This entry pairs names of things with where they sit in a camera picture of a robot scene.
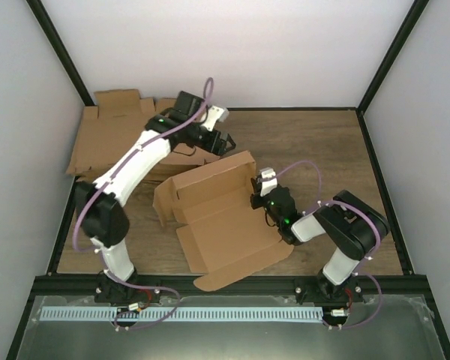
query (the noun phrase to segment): open cardboard box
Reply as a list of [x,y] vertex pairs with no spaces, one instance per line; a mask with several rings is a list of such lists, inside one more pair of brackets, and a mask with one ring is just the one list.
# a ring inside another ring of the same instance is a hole
[[185,226],[177,236],[204,291],[218,290],[286,259],[293,246],[253,210],[251,178],[256,164],[250,152],[226,157],[167,179],[154,193],[162,226],[175,218]]
[[[140,99],[136,89],[95,92],[98,106],[86,106],[76,136],[67,174],[94,181],[119,161],[137,141],[147,121],[156,113],[173,107],[175,99]],[[162,182],[219,157],[201,148],[179,144],[145,177]]]

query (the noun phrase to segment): wooden table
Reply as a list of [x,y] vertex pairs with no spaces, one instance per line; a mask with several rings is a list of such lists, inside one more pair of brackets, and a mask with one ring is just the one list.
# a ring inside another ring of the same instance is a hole
[[[347,189],[385,214],[377,183],[354,111],[233,111],[220,130],[228,131],[237,143],[233,152],[249,150],[257,169],[281,170],[301,159],[314,161],[322,171],[323,200]],[[299,166],[280,178],[292,191],[298,209],[306,209],[317,195],[317,174],[310,166]],[[125,207],[130,218],[127,248],[140,274],[190,274],[175,229],[163,230],[152,208],[153,184],[141,184]],[[102,270],[93,253],[76,253],[68,233],[58,266],[59,273],[97,273]],[[81,246],[89,240],[81,233]],[[257,275],[315,275],[330,259],[335,244],[321,235],[298,246],[287,259]],[[374,275],[401,275],[392,236],[388,235],[373,261],[364,270]]]

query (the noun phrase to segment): white wall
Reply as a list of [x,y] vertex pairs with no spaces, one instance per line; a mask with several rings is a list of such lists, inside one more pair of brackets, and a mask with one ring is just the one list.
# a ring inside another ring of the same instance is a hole
[[365,115],[413,265],[450,338],[450,0],[430,1]]
[[412,0],[44,0],[91,92],[356,106]]
[[25,1],[0,1],[0,359],[43,275],[82,103]]

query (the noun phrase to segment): purple cable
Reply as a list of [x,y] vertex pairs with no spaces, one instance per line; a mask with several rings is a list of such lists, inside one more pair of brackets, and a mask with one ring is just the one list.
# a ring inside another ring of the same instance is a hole
[[[285,169],[280,171],[275,176],[272,176],[271,178],[266,178],[266,180],[268,181],[268,180],[278,179],[280,176],[282,176],[288,170],[290,170],[290,169],[292,169],[292,168],[294,168],[294,167],[296,167],[297,165],[300,165],[300,164],[309,164],[312,167],[314,167],[315,170],[316,170],[316,174],[318,175],[318,192],[316,194],[315,203],[317,203],[320,200],[320,195],[322,193],[322,173],[320,172],[320,169],[318,168],[318,166],[311,160],[300,160],[300,161],[297,161],[296,163],[293,163],[292,165],[287,166]],[[309,214],[309,213],[313,212],[316,209],[317,209],[317,205],[314,205],[314,206],[310,207],[309,209],[305,210],[304,213]]]
[[[373,234],[375,235],[375,246],[365,255],[365,257],[362,259],[362,261],[359,262],[358,265],[355,267],[354,272],[357,272],[358,269],[362,266],[363,262],[367,260],[367,257],[371,257],[373,254],[375,254],[375,252],[378,250],[378,248],[382,244],[382,242],[380,241],[380,234],[378,232],[378,229],[375,226],[375,224],[373,223],[373,221],[363,211],[358,210],[355,206],[352,206],[350,204],[347,204],[346,202],[337,201],[337,200],[324,201],[324,203],[326,205],[343,206],[345,209],[350,210],[351,212],[354,212],[357,216],[362,218],[368,224],[368,226],[372,229]],[[378,296],[379,296],[378,305],[377,305],[375,311],[373,312],[373,314],[370,315],[370,317],[368,317],[366,320],[359,322],[357,324],[353,324],[353,325],[344,325],[344,326],[342,326],[342,329],[352,329],[352,328],[356,328],[356,327],[359,327],[359,326],[369,323],[371,320],[373,320],[377,316],[377,314],[380,311],[380,308],[382,307],[383,294],[382,294],[382,289],[380,288],[380,285],[378,284],[377,279],[367,273],[363,273],[363,275],[370,278],[373,281],[373,283],[376,285],[376,289],[378,291]],[[323,323],[324,323],[324,325],[329,326],[329,324],[325,320],[323,320]]]
[[[175,133],[176,131],[179,131],[183,128],[185,128],[186,126],[188,126],[191,122],[194,122],[195,119],[198,117],[199,114],[203,113],[206,110],[207,105],[209,105],[209,101],[210,98],[212,97],[213,94],[213,88],[214,88],[214,81],[213,78],[209,77],[206,81],[205,81],[205,85],[203,87],[203,94],[204,94],[204,99],[203,102],[200,105],[200,108],[183,124],[180,124],[179,126],[174,127],[173,129],[170,129],[168,131],[165,131],[164,133],[158,134],[155,137],[152,137],[151,139],[145,141],[143,144],[141,144],[141,148],[144,149],[146,146],[150,145],[151,143],[153,143],[155,140],[164,138],[170,134]],[[139,153],[140,150],[135,149],[133,150],[115,169],[115,171],[112,173],[112,175],[110,176],[110,179],[114,179],[119,173],[120,171],[124,168],[124,166],[137,154]],[[85,204],[85,206],[83,207],[83,210],[80,212],[78,218],[76,219],[76,224],[75,224],[75,228],[73,229],[73,237],[72,237],[72,244],[73,244],[73,249],[75,251],[79,251],[79,252],[85,252],[85,251],[90,251],[93,250],[95,248],[95,246],[91,246],[85,249],[82,249],[78,246],[78,232],[80,231],[80,227],[82,225],[82,222],[87,214],[87,212],[89,211],[89,209],[92,207],[93,203],[97,200],[97,198],[100,196],[100,194],[102,194],[105,190],[105,188],[109,185],[110,183],[107,181],[105,182],[99,189],[97,189],[97,191],[93,194],[93,196],[90,198],[90,200]],[[103,262],[105,263],[105,259],[103,258],[103,254],[101,254],[101,259],[103,260]],[[105,269],[106,275],[111,278],[112,280],[114,280],[115,282],[124,285],[126,287],[131,287],[132,289],[138,289],[138,290],[163,290],[163,291],[168,291],[170,293],[173,293],[177,296],[177,305],[175,305],[175,307],[169,312],[167,313],[165,316],[161,317],[160,319],[154,321],[154,322],[150,322],[148,324],[145,325],[139,325],[139,326],[134,326],[133,329],[137,330],[137,329],[144,329],[144,328],[149,328],[151,326],[157,325],[158,323],[163,322],[165,319],[168,319],[169,317],[171,317],[173,315],[173,313],[176,312],[176,310],[178,309],[179,305],[180,305],[180,294],[177,290],[172,289],[170,287],[165,287],[165,286],[139,286],[139,285],[134,285],[132,283],[127,283],[126,281],[123,281],[122,279],[118,278],[115,276],[115,274],[113,274],[108,268]],[[119,316],[117,316],[114,320],[115,325],[117,322],[117,319],[119,318]]]

